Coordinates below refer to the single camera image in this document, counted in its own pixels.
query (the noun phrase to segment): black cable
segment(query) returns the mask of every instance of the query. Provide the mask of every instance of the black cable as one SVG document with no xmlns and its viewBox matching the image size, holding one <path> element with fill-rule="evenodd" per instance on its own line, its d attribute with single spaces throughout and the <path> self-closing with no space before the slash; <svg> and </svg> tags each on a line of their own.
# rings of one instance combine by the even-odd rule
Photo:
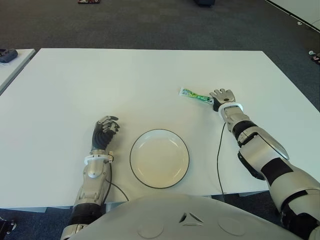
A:
<svg viewBox="0 0 320 240">
<path fill-rule="evenodd" d="M 122 191 L 122 189 L 121 189 L 120 187 L 118 187 L 117 185 L 115 185 L 115 184 L 112 183 L 112 182 L 109 182 L 107 179 L 106 179 L 106 181 L 107 181 L 108 183 L 110 183 L 111 185 L 115 186 L 117 189 L 119 189 L 119 191 L 123 194 L 123 196 L 125 197 L 125 199 L 129 202 L 129 198 L 127 197 L 127 195 L 125 194 L 125 192 Z"/>
<path fill-rule="evenodd" d="M 110 180 L 107 181 L 107 182 L 109 182 L 109 187 L 108 187 L 108 190 L 106 191 L 106 194 L 105 194 L 105 196 L 103 198 L 101 207 L 105 204 L 105 201 L 106 201 L 106 199 L 107 199 L 107 197 L 109 195 L 110 189 L 111 189 L 111 184 L 112 184 L 112 166 L 111 166 L 111 162 L 109 162 L 109 168 L 110 168 Z"/>
<path fill-rule="evenodd" d="M 222 185 L 221 185 L 221 180 L 220 180 L 220 175 L 219 175 L 219 164 L 218 163 L 219 163 L 219 153 L 220 153 L 220 147 L 221 147 L 221 142 L 222 142 L 222 136 L 224 135 L 225 126 L 226 126 L 226 123 L 224 123 L 223 127 L 222 127 L 220 143 L 219 143 L 219 149 L 218 149 L 218 153 L 216 155 L 216 171 L 218 173 L 219 184 L 220 184 L 220 188 L 221 188 L 222 197 L 223 197 L 223 201 L 224 202 L 226 202 L 226 199 L 225 199 L 224 190 L 223 190 Z"/>
</svg>

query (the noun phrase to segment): white desk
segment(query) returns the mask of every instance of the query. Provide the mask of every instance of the white desk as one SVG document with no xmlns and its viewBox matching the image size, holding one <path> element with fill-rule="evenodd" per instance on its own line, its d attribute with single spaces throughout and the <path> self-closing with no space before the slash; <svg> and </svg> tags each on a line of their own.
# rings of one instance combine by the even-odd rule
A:
<svg viewBox="0 0 320 240">
<path fill-rule="evenodd" d="M 18 56 L 9 63 L 0 63 L 0 95 L 24 68 L 35 53 L 34 49 L 17 49 Z"/>
<path fill-rule="evenodd" d="M 95 122 L 119 117 L 113 181 L 130 199 L 160 192 L 216 195 L 216 157 L 223 121 L 210 106 L 179 96 L 233 90 L 244 112 L 288 151 L 291 162 L 320 181 L 320 114 L 261 51 L 41 49 L 1 96 L 0 207 L 73 205 Z M 151 129 L 178 134 L 190 153 L 186 176 L 152 189 L 133 175 L 129 154 Z M 263 191 L 237 158 L 226 129 L 220 176 L 227 193 Z M 124 201 L 111 188 L 108 201 Z"/>
</svg>

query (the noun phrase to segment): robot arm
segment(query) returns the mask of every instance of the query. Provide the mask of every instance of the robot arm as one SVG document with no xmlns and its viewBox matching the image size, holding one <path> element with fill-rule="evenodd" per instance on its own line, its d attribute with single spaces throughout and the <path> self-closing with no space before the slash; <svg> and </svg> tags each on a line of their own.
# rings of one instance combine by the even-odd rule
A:
<svg viewBox="0 0 320 240">
<path fill-rule="evenodd" d="M 210 95 L 213 110 L 237 140 L 238 158 L 255 178 L 267 181 L 284 227 L 303 239 L 315 239 L 320 235 L 320 183 L 290 164 L 285 148 L 243 113 L 232 91 Z"/>
<path fill-rule="evenodd" d="M 104 211 L 102 206 L 110 186 L 107 180 L 108 164 L 113 160 L 106 148 L 118 132 L 118 120 L 114 116 L 105 116 L 96 122 L 90 154 L 85 157 L 83 184 L 73 205 L 68 226 L 62 232 L 60 240 L 67 240 L 84 227 L 100 218 Z"/>
</svg>

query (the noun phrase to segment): white plate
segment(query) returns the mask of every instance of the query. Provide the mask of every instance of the white plate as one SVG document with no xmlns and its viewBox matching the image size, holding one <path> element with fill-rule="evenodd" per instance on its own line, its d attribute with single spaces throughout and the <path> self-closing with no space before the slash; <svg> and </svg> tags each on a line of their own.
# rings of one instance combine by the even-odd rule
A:
<svg viewBox="0 0 320 240">
<path fill-rule="evenodd" d="M 185 176 L 189 152 L 178 135 L 155 129 L 135 141 L 130 152 L 130 166 L 135 177 L 148 187 L 169 188 Z"/>
</svg>

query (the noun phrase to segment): white ring on wrist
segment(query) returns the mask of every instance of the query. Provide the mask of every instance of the white ring on wrist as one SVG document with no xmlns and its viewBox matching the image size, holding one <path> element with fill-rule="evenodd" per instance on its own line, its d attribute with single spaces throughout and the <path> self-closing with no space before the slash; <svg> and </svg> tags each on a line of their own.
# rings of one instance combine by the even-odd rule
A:
<svg viewBox="0 0 320 240">
<path fill-rule="evenodd" d="M 230 108 L 230 107 L 239 107 L 241 109 L 241 111 L 244 111 L 244 108 L 242 107 L 242 105 L 237 102 L 226 102 L 224 104 L 221 104 L 218 109 L 218 114 L 219 114 L 220 118 L 222 118 L 225 122 L 226 122 L 226 120 L 224 119 L 224 114 L 222 114 L 222 111 L 225 110 L 225 108 Z"/>
</svg>

